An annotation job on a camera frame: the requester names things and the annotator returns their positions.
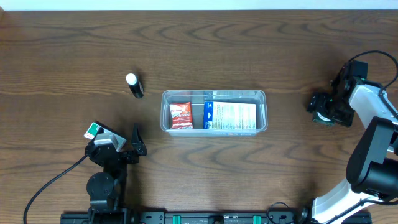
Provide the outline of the green round tape box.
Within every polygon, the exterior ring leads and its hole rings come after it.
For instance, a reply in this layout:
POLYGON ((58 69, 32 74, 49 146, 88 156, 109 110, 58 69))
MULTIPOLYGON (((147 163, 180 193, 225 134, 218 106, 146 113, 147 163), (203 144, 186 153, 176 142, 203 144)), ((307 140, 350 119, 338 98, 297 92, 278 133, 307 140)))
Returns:
POLYGON ((313 121, 315 123, 322 124, 325 126, 333 126, 334 125, 334 121, 324 117, 319 112, 316 112, 313 114, 313 121))

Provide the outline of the red snack packet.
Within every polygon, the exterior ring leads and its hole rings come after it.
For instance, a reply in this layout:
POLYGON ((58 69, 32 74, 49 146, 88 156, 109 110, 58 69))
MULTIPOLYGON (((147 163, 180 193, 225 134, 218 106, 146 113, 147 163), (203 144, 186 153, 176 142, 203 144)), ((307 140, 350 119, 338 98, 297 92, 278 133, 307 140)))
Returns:
POLYGON ((171 129, 193 129, 191 103, 170 104, 171 129))

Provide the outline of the blue fever patch packet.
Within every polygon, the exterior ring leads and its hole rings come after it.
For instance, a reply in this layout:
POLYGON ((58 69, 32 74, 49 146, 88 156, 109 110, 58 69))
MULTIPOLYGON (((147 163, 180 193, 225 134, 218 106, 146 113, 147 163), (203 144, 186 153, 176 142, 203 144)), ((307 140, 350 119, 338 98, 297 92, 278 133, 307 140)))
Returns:
POLYGON ((206 101, 203 128, 215 130, 256 129, 256 105, 206 101))

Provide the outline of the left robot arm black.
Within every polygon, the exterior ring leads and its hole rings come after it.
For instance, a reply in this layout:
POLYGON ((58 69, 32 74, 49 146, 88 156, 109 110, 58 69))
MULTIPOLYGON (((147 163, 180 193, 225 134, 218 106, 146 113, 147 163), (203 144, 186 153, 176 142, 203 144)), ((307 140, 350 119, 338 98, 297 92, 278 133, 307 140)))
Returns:
POLYGON ((124 198, 128 165, 139 163, 139 158, 147 154, 138 126, 134 125, 132 130, 132 148, 126 151, 123 150, 126 138, 98 123, 92 123, 84 137, 90 140, 85 156, 103 168, 92 175, 86 185, 90 196, 88 223, 135 223, 138 218, 125 207, 124 198))

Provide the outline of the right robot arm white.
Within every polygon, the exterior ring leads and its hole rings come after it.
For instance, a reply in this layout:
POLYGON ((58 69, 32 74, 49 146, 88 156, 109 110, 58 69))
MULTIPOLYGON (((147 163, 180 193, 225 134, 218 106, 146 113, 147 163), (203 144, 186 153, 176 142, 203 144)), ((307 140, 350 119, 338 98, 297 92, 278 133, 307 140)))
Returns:
POLYGON ((397 205, 397 110, 384 88, 365 78, 337 78, 331 93, 316 93, 308 107, 322 121, 350 126, 358 115, 365 132, 349 158, 346 177, 312 200, 297 223, 343 223, 371 205, 397 205))

